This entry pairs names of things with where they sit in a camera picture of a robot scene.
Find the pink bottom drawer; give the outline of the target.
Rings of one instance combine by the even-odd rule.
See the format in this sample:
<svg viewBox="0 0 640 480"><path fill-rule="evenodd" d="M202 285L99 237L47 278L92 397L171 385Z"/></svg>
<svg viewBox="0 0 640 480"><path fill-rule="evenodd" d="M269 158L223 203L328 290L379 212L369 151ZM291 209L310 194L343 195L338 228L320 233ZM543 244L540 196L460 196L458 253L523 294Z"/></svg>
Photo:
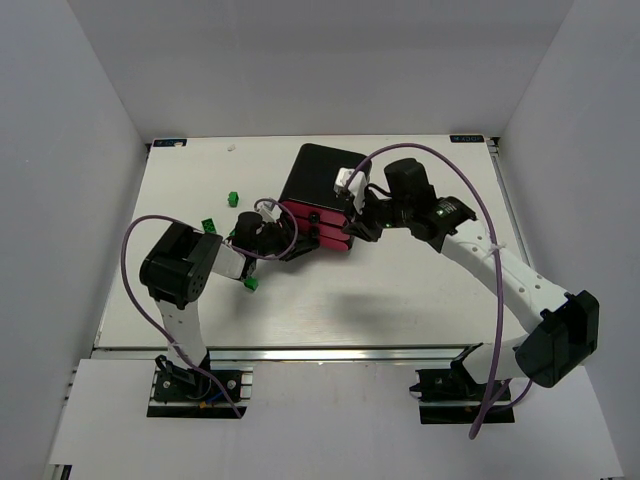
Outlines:
<svg viewBox="0 0 640 480"><path fill-rule="evenodd" d="M313 239L318 241L321 248L326 248L335 251L348 251L352 248L353 238L348 237L346 240L334 239L331 237L322 236L320 234L313 235Z"/></svg>

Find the pink top drawer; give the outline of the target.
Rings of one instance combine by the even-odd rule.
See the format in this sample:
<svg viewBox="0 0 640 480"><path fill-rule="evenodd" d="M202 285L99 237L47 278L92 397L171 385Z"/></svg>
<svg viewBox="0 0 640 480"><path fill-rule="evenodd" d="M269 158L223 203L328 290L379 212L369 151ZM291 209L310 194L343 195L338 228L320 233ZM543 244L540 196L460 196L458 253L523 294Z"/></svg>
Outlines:
<svg viewBox="0 0 640 480"><path fill-rule="evenodd" d="M322 206L290 200L284 201L283 205L293 213L296 218L304 219L308 222L311 222L311 217L314 217L319 223L327 224L332 227L342 227L347 221L343 212L323 208Z"/></svg>

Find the black drawer cabinet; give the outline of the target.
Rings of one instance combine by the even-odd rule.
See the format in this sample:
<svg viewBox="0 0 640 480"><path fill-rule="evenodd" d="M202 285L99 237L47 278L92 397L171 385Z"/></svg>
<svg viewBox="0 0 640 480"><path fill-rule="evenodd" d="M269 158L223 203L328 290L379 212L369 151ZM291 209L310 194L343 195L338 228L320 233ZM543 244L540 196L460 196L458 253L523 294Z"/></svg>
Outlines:
<svg viewBox="0 0 640 480"><path fill-rule="evenodd" d="M334 181L341 167L354 169L365 155L348 150L306 143L298 151L285 182L279 202L296 201L345 213L347 206L334 191Z"/></svg>

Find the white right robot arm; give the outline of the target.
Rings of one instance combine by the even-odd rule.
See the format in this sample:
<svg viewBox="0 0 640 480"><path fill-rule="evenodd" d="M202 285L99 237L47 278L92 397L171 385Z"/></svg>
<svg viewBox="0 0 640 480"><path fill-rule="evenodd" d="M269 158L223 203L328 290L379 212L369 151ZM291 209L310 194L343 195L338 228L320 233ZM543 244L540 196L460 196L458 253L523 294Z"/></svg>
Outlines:
<svg viewBox="0 0 640 480"><path fill-rule="evenodd" d="M334 189L354 211L344 232L375 242L386 228L411 235L467 270L515 316L525 333L498 353L490 344L466 348L451 363L469 388L488 378L528 378L551 388L597 348L599 303L587 291L573 295L546 280L505 248L461 200L438 197L424 166L412 158L387 165L389 196L370 191L367 174L340 169Z"/></svg>

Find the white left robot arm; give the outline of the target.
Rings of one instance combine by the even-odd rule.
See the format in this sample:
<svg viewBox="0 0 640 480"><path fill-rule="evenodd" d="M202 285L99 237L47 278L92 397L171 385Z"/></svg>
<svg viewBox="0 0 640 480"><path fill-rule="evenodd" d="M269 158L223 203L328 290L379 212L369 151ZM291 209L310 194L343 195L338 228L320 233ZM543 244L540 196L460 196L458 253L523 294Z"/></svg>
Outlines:
<svg viewBox="0 0 640 480"><path fill-rule="evenodd" d="M139 279L156 303L171 337L168 359L190 369L209 368L198 312L198 299L211 274L247 283L259 259L289 261L320 246L317 229L305 234L283 213L275 220L243 212L232 235L199 232L173 222L144 259Z"/></svg>

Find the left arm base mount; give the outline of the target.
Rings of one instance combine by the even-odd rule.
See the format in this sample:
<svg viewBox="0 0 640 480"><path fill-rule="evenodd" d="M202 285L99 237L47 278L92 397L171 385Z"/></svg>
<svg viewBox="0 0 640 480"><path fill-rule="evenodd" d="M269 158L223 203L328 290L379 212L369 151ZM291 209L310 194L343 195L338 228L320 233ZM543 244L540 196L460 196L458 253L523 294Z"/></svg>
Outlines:
<svg viewBox="0 0 640 480"><path fill-rule="evenodd" d="M162 419L235 419L242 418L251 397L251 369L212 370L227 395L208 376L193 369L174 365L165 355L154 359L146 416Z"/></svg>

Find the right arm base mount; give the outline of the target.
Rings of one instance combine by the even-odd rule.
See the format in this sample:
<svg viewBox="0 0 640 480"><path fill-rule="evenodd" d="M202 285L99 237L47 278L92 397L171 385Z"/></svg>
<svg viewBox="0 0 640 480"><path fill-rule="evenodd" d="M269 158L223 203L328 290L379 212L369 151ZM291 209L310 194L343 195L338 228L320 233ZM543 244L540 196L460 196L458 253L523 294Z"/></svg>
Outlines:
<svg viewBox="0 0 640 480"><path fill-rule="evenodd" d="M471 425L480 413L486 383L476 383L463 368L464 352L447 368L416 371L417 382L409 388L419 403L423 425Z"/></svg>

